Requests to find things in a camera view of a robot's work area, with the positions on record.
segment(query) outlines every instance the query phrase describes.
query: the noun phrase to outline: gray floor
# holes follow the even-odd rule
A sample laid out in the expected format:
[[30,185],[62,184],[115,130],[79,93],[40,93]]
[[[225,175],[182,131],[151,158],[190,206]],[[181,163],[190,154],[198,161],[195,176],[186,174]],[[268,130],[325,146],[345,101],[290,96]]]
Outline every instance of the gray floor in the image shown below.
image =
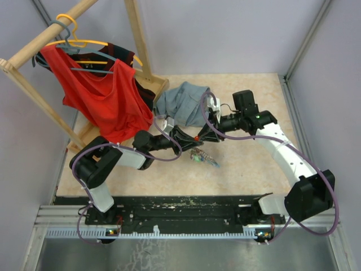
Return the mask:
[[47,239],[37,270],[338,270],[327,237],[287,229],[269,246],[233,240],[117,240],[91,246]]

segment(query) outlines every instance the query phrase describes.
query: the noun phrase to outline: crumpled fabric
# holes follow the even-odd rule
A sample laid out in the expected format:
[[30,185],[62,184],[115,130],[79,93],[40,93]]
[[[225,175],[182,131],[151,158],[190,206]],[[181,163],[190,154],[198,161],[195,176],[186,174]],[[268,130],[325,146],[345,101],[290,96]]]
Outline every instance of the crumpled fabric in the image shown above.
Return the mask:
[[208,86],[196,86],[189,82],[167,90],[156,103],[156,115],[168,115],[174,119],[176,125],[202,127],[205,120],[201,113],[200,99],[207,90]]

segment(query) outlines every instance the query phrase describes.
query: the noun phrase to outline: red tank top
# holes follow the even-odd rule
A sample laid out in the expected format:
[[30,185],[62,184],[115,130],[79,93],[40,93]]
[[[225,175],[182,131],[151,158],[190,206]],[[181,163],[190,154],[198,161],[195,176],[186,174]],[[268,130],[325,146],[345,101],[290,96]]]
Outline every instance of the red tank top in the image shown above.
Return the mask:
[[64,89],[63,104],[81,111],[107,140],[122,142],[149,129],[153,114],[137,91],[133,68],[117,59],[109,70],[113,74],[98,77],[71,70],[81,67],[56,45],[41,54]]

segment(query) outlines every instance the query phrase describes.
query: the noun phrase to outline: blue-gray hanger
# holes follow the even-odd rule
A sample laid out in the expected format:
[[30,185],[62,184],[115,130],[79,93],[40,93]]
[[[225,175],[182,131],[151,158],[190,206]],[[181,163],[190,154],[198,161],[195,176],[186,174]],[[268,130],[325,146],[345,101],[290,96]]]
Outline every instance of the blue-gray hanger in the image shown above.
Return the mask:
[[[58,44],[58,45],[56,46],[56,47],[62,48],[67,54],[78,54],[78,53],[80,52],[80,50],[86,50],[86,51],[89,51],[89,52],[91,52],[91,53],[101,55],[101,56],[103,56],[103,57],[105,57],[105,58],[108,58],[108,59],[114,61],[114,62],[116,61],[116,58],[114,58],[114,57],[112,57],[112,56],[110,56],[110,55],[108,55],[108,54],[105,54],[105,53],[96,51],[96,50],[94,50],[94,49],[90,49],[90,48],[79,48],[79,47],[75,47],[75,46],[70,45],[70,43],[68,42],[68,38],[69,38],[70,35],[71,35],[69,28],[68,28],[65,24],[63,24],[61,21],[52,20],[52,21],[50,21],[50,22],[61,25],[61,26],[64,27],[64,29],[68,32],[67,36],[64,38],[66,45],[60,45],[60,44]],[[47,64],[47,62],[44,60],[44,58],[42,58],[42,57],[39,56],[39,55],[35,55],[35,56],[32,57],[33,67],[35,67],[35,57],[42,61],[42,63],[38,63],[40,66],[46,67],[46,68],[49,68],[49,67],[50,67],[50,66]],[[73,71],[84,71],[84,72],[113,73],[113,72],[110,72],[110,71],[102,71],[102,70],[98,70],[98,69],[71,68],[71,70],[73,70]]]

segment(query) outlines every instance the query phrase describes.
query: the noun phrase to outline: black garment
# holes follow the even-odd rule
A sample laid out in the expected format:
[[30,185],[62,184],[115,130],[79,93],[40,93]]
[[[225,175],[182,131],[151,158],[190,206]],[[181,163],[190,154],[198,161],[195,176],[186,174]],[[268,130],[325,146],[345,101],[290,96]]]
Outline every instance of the black garment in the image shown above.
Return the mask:
[[[120,59],[121,61],[123,61],[125,64],[127,64],[130,67],[133,66],[132,64],[130,64],[133,61],[133,56],[134,56],[134,52],[132,52],[132,51],[129,51],[122,47],[116,46],[112,43],[108,43],[108,46],[104,46],[103,48],[101,48],[99,50],[99,52],[105,53],[114,58]],[[38,52],[35,55],[35,60],[37,63],[45,64],[37,56],[40,56],[40,58],[44,59],[44,57],[42,56],[42,54],[40,52]],[[79,63],[79,65],[83,69],[98,69],[100,71],[108,71],[114,65],[113,60],[106,58],[104,56],[98,55],[96,53],[74,54],[74,55],[69,55],[69,56],[70,56],[70,58],[72,58],[75,61],[84,61],[85,60],[85,61],[106,61],[107,62],[107,64],[105,64],[105,65],[104,64],[81,64],[81,63]],[[94,74],[98,77],[104,77],[106,75],[106,73],[100,73],[100,72],[92,72],[92,74]],[[152,111],[153,110],[153,100],[154,100],[156,94],[154,92],[152,92],[151,90],[145,89],[144,87],[142,87],[137,80],[135,80],[135,84],[137,86],[140,97],[146,103],[148,108]]]

